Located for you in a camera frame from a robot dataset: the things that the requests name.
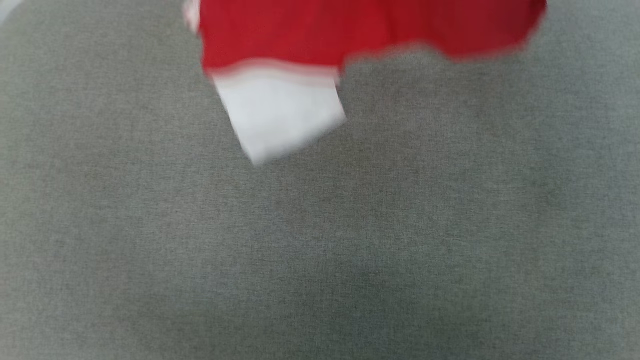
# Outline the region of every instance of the gray fabric surface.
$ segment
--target gray fabric surface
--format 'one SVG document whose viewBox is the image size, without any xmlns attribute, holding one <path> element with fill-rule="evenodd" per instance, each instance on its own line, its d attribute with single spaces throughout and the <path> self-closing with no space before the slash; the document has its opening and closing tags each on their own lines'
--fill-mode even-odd
<svg viewBox="0 0 640 360">
<path fill-rule="evenodd" d="M 179 0 L 0 27 L 0 359 L 640 359 L 640 7 L 350 66 L 253 168 Z"/>
</svg>

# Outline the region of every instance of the gray upholstery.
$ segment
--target gray upholstery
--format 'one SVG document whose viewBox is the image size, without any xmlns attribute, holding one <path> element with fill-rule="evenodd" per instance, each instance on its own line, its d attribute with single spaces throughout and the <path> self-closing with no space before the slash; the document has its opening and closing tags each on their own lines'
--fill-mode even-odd
<svg viewBox="0 0 640 360">
<path fill-rule="evenodd" d="M 640 359 L 640 8 L 352 64 L 253 168 L 179 0 L 0 26 L 0 359 Z"/>
</svg>

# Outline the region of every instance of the red garment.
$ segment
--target red garment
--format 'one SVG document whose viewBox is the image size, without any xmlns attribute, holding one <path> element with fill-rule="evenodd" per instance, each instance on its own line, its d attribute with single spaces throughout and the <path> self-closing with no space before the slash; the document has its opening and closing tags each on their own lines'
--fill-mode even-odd
<svg viewBox="0 0 640 360">
<path fill-rule="evenodd" d="M 454 59 L 522 45 L 546 0 L 201 0 L 202 65 L 224 71 L 272 59 L 342 68 L 397 46 Z"/>
</svg>

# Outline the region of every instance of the red cloth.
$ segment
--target red cloth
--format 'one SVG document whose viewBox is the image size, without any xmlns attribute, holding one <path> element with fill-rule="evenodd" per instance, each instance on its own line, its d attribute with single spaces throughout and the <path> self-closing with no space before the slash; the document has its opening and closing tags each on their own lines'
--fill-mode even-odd
<svg viewBox="0 0 640 360">
<path fill-rule="evenodd" d="M 522 45 L 546 0 L 201 0 L 205 71 L 272 59 L 342 68 L 426 44 L 454 59 Z"/>
</svg>

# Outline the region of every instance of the red fabric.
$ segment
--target red fabric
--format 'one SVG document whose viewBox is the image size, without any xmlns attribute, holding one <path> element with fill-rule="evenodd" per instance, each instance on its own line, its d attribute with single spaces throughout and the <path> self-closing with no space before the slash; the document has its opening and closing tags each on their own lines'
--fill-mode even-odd
<svg viewBox="0 0 640 360">
<path fill-rule="evenodd" d="M 201 0 L 202 65 L 342 67 L 413 43 L 456 59 L 485 56 L 522 45 L 545 8 L 546 0 Z"/>
</svg>

